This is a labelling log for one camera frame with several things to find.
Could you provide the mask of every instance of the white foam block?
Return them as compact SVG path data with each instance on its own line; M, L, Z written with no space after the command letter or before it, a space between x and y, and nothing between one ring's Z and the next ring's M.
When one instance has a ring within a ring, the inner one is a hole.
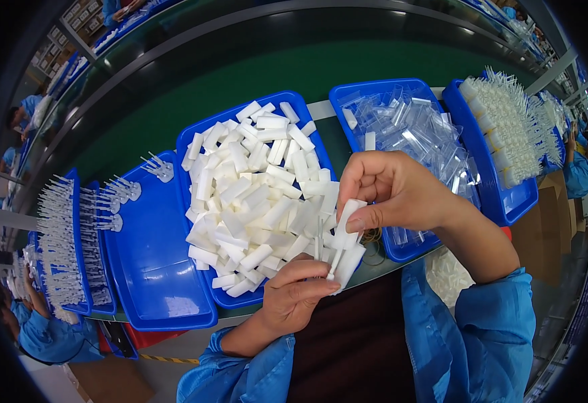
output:
M347 125L350 127L350 130L354 130L356 127L356 117L354 117L352 111L345 108L341 109L341 111L343 112L343 116L346 118Z
M296 256L301 254L305 247L309 244L309 239L304 237L303 235L299 235L298 238L294 241L292 246L288 252L283 256L283 260L289 262L290 260L294 259Z
M266 266L258 266L256 271L259 272L260 274L264 275L266 278L270 278L270 279L274 278L274 276L279 273L278 271L271 269L271 268L268 268Z
M364 151L373 151L377 149L375 146L375 136L376 134L374 132L366 133L366 145Z
M256 128L258 129L280 129L286 128L290 120L282 116L258 116Z
M236 114L236 119L238 120L238 122L241 122L242 119L250 117L251 114L258 111L259 109L260 104L258 104L258 102L256 101L251 101L249 105L245 106L243 109L241 109L240 112Z
M225 211L220 213L220 218L234 238L245 239L248 237L241 220L231 209L226 208Z
M270 165L267 167L267 173L272 175L274 178L282 179L283 181L287 182L288 184L294 183L296 179L296 175L293 173L289 173L280 166Z
M279 106L285 114L285 116L290 120L290 123L298 123L300 119L298 118L298 115L296 114L294 108L292 108L289 102L281 102Z
M314 121L309 121L301 128L301 133L305 134L306 137L309 137L312 133L316 132L317 125L314 124Z
M314 149L314 143L301 132L297 126L293 126L288 132L292 140L298 142L301 149L304 149L306 153L309 153Z
M203 141L204 136L201 133L195 133L193 135L193 141L191 141L191 148L188 152L189 159L196 159L198 157L198 154L200 154L200 149L202 148Z
M254 252L251 252L241 260L241 266L245 269L252 269L263 262L274 250L269 245L260 245Z
M195 245L189 246L189 257L197 261L205 262L211 266L215 266L218 262L218 255L212 254L211 252L198 248Z
M307 163L305 161L305 151L300 149L293 153L291 158L297 182L307 181L309 179L309 171L307 170Z

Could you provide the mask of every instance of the yellow tape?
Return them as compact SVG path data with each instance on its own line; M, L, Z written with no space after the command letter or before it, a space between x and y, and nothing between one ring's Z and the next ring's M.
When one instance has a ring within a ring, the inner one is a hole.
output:
M178 364L200 364L200 360L198 359L176 359L172 357L160 357L157 355L148 355L148 354L140 354L139 355L143 359L147 360L157 360L157 361L164 361L164 362L177 362Z

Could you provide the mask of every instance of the blue sleeve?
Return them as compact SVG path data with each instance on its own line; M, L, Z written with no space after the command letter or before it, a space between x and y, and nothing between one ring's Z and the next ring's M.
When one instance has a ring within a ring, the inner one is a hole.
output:
M514 10L511 7L502 7L502 11L504 11L505 14L507 14L507 17L511 18L511 19L515 19L516 18L516 10Z
M252 359L228 357L220 342L232 327L211 335L200 365L182 376L177 403L285 402L290 388L294 335L282 336Z
M472 400L522 401L536 330L531 281L532 276L520 268L460 293L455 321L466 347Z
M119 0L104 0L102 12L104 13L104 25L106 27L113 29L119 26L119 23L113 20L113 14L118 12L120 8Z
M36 310L27 322L20 327L18 342L32 355L44 351L52 344L52 337L48 331L50 319L44 318Z

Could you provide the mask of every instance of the finger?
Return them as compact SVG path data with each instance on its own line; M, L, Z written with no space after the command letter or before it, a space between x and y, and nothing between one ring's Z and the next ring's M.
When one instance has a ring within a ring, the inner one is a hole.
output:
M296 304L305 300L318 302L318 299L336 292L340 287L341 284L336 281L315 278L308 281L287 284L276 291L275 298L287 305Z
M355 211L346 223L346 232L361 232L371 228L400 226L396 222L399 217L399 205L395 199L387 200L376 205L368 205Z
M393 153L383 151L364 151L354 153L348 160L339 183L337 198L337 221L341 218L343 207L351 198L356 198L364 175L381 175L386 172Z
M297 282L304 278L325 277L330 271L330 265L321 261L297 260L287 263L273 279L266 282L265 286L271 288L281 288L292 282Z

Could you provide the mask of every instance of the worker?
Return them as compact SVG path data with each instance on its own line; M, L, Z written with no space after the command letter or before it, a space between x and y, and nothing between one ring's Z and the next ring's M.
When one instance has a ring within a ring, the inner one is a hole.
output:
M577 131L577 122L572 122L563 165L568 198L581 198L588 194L588 132L577 134Z
M146 0L104 0L104 25L111 29L117 28L124 17L137 11L144 3Z
M14 313L19 326L23 326L32 314L32 304L25 299L20 301L14 299L11 291L2 282L0 282L0 303Z
M177 402L522 402L536 318L532 277L511 241L474 205L402 151L351 156L346 201L377 202L347 232L402 226L432 230L476 285L455 319L426 281L422 260L329 297L330 267L301 254L264 286L262 307L211 335L200 365L178 383Z
M20 135L22 141L27 140L32 127L32 117L37 105L43 99L42 95L29 95L20 102L20 106L13 106L9 109L6 126L9 130L19 126L23 133Z
M34 359L48 364L87 362L103 358L98 349L96 327L86 319L81 329L54 319L48 307L34 288L30 278L30 265L26 264L25 290L32 301L32 314L23 324L3 303L0 303L0 318L12 341Z

